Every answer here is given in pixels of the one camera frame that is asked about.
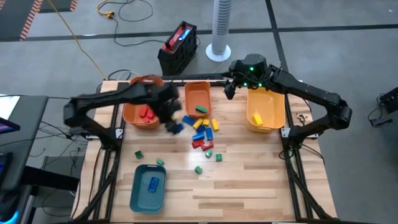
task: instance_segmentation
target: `yellow block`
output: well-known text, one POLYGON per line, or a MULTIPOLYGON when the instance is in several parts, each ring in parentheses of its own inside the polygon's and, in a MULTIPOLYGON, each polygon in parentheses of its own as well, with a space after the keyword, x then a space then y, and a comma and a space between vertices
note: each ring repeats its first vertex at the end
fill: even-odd
POLYGON ((256 125, 262 125, 262 119, 261 119, 259 114, 255 113, 253 115, 253 120, 254 120, 256 125))
POLYGON ((198 129, 199 126, 203 123, 203 119, 199 118, 197 119, 197 121, 195 122, 195 124, 193 124, 193 128, 198 129))
POLYGON ((204 126, 206 126, 206 127, 209 126, 209 122, 210 122, 209 119, 203 119, 204 126))
POLYGON ((211 126, 213 127, 213 131, 218 131, 220 128, 218 127, 217 120, 211 119, 211 126))

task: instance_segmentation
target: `plastic bin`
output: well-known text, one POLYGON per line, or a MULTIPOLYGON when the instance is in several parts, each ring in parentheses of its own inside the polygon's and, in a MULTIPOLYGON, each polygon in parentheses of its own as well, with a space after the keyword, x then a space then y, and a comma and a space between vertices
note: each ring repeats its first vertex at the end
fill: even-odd
MULTIPOLYGON (((145 83, 155 83, 158 86, 162 86, 163 80, 157 76, 149 76, 149 77, 135 77, 130 81, 130 85, 135 83, 136 81, 145 82, 145 83)), ((139 112, 143 107, 147 105, 132 105, 130 103, 126 103, 124 105, 123 110, 123 119, 137 128, 141 129, 155 129, 159 127, 159 119, 155 117, 154 119, 150 120, 149 123, 145 123, 143 118, 139 116, 139 112)))
POLYGON ((188 82, 185 89, 185 110, 187 115, 192 118, 204 118, 211 113, 210 83, 208 82, 188 82), (197 106, 207 109, 207 113, 196 110, 197 106))
POLYGON ((246 108, 246 127, 250 131, 271 133, 285 125, 285 96, 266 91, 265 88, 248 90, 248 104, 246 108), (262 125, 256 125, 253 114, 258 113, 262 125))
POLYGON ((163 208, 166 169, 157 165, 139 165, 134 174, 130 209, 134 212, 158 213, 163 208), (155 191, 149 190, 152 178, 158 179, 155 191))

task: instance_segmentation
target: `yellow bin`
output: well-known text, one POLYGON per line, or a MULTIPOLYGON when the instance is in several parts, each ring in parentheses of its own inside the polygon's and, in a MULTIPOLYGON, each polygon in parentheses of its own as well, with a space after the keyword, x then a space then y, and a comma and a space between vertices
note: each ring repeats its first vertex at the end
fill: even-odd
POLYGON ((271 133, 285 125, 285 96, 266 91, 265 88, 248 90, 248 105, 246 108, 246 127, 250 131, 271 133), (256 125, 253 115, 258 113, 262 125, 256 125))

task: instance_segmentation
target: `orange striped tape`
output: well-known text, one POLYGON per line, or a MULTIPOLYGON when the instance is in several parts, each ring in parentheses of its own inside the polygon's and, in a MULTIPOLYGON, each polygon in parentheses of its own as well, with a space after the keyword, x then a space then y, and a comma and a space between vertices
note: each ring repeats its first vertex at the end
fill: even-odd
POLYGON ((74 11, 76 7, 77 7, 77 0, 72 0, 72 2, 70 3, 70 10, 74 11))
POLYGON ((33 2, 32 8, 30 9, 29 15, 26 18, 26 22, 24 28, 22 28, 22 32, 19 36, 19 40, 25 40, 27 37, 27 33, 29 32, 30 26, 35 18, 36 13, 40 11, 40 7, 42 6, 43 0, 35 0, 33 2))
POLYGON ((0 10, 3 8, 5 3, 6 3, 6 0, 0 0, 0 10))

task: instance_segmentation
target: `orange bin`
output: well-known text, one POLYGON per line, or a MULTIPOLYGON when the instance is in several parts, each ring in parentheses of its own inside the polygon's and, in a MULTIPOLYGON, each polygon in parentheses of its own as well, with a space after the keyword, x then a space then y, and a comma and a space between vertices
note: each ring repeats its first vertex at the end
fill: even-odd
MULTIPOLYGON (((157 76, 149 76, 149 77, 135 77, 130 81, 130 85, 135 82, 144 82, 144 83, 155 83, 157 86, 162 86, 163 79, 157 76)), ((137 128, 141 129, 155 129, 159 127, 159 119, 155 117, 154 119, 150 120, 149 123, 145 123, 143 118, 139 116, 139 112, 141 109, 146 107, 147 105, 132 105, 130 103, 126 103, 124 105, 123 110, 123 119, 137 128)))
POLYGON ((187 115, 192 118, 207 117, 211 113, 210 83, 204 81, 188 82, 184 89, 187 115), (197 111, 197 106, 206 108, 207 113, 197 111))
POLYGON ((265 88, 248 90, 246 127, 250 131, 271 133, 285 125, 285 96, 265 88), (262 125, 256 125, 253 115, 258 113, 262 125))

